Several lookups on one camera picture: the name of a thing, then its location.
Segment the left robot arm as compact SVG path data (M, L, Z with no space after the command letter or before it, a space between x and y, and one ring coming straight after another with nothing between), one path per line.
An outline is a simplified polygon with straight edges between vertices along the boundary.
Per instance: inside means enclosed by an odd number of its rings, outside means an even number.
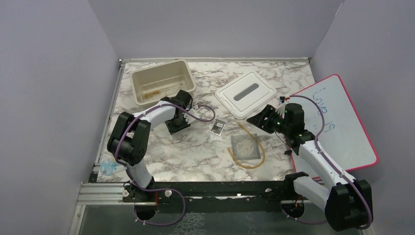
M142 201L153 197L151 186L153 176L147 170L143 158L147 151L150 131L165 124L169 133L174 134L190 126L184 117L184 110L192 102L192 96L179 90L173 98L164 97L153 107L130 114L121 113L107 143L117 163L126 167L127 175L135 181L136 196Z

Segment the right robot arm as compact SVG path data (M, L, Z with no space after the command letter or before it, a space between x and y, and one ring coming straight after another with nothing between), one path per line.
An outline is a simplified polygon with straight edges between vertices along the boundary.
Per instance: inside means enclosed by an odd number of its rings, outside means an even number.
M371 186L342 170L318 142L317 136L305 129L301 105L288 103L284 114L267 105L247 122L272 134L283 134L291 150L305 160L323 181L315 182L307 173L285 177L283 195L288 199L304 196L325 214L332 229L367 229L373 222Z

